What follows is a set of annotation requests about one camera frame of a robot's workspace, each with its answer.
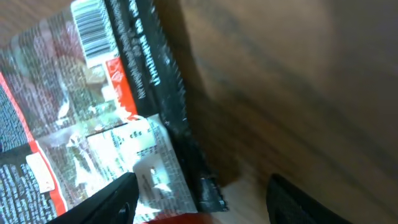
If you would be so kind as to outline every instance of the crinkled plastic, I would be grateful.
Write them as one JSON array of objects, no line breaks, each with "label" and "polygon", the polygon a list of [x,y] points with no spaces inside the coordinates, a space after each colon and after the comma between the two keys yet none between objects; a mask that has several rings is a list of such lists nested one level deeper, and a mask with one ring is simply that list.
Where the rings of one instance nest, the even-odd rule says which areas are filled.
[{"label": "crinkled plastic", "polygon": [[15,36],[0,50],[0,218],[45,223],[125,172],[134,223],[227,210],[184,92],[150,1],[75,1]]}]

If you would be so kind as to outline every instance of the red stripe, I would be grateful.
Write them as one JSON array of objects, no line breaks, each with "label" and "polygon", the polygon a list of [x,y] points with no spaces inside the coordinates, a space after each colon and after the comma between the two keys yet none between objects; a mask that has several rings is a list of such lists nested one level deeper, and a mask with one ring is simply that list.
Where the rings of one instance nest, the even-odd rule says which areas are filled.
[{"label": "red stripe", "polygon": [[6,92],[7,97],[9,98],[9,100],[11,101],[19,120],[22,123],[22,126],[24,127],[24,131],[26,133],[26,138],[29,142],[29,146],[30,149],[32,150],[33,153],[40,153],[40,155],[42,156],[42,159],[45,162],[45,165],[47,166],[47,169],[49,170],[50,174],[51,174],[51,178],[54,181],[54,186],[55,186],[55,190],[50,191],[50,197],[55,205],[55,209],[57,211],[57,215],[60,216],[62,214],[64,214],[67,211],[66,205],[64,204],[64,199],[62,198],[62,195],[60,193],[60,189],[59,189],[59,183],[57,182],[57,179],[55,178],[55,175],[53,173],[52,168],[50,167],[50,164],[46,158],[46,156],[44,155],[44,153],[40,150],[39,146],[37,145],[35,139],[33,138],[32,133],[29,130],[29,127],[26,123],[25,117],[22,114],[21,109],[19,108],[19,105],[17,104],[17,101],[15,100],[14,96],[12,95],[10,89],[8,88],[8,85],[2,75],[2,73],[0,72],[0,85],[2,86],[2,88],[4,89],[4,91]]},{"label": "red stripe", "polygon": [[137,114],[136,104],[132,97],[129,82],[124,72],[121,59],[115,58],[106,62],[109,77],[112,81],[113,88],[118,95],[120,107],[129,112],[128,120],[135,120],[134,115]]}]

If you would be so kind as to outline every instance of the package contents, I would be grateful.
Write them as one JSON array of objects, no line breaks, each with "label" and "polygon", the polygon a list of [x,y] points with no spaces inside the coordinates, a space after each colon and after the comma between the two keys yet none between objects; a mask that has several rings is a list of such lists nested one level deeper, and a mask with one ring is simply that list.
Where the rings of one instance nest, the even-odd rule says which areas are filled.
[{"label": "package contents", "polygon": [[134,172],[134,223],[226,211],[147,0],[78,0],[0,50],[0,223],[46,223]]}]

